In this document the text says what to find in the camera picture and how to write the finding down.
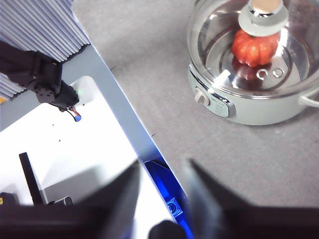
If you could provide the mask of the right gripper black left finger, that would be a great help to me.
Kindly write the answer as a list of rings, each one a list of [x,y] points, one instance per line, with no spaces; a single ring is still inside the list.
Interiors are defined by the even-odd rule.
[[[110,183],[72,206],[2,206],[2,239],[124,239],[130,234],[140,189],[134,161]]]

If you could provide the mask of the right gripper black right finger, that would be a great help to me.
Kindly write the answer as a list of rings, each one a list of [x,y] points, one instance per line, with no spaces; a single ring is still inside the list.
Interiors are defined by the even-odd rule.
[[[317,239],[319,210],[257,206],[210,176],[194,159],[184,166],[188,215],[197,239]]]

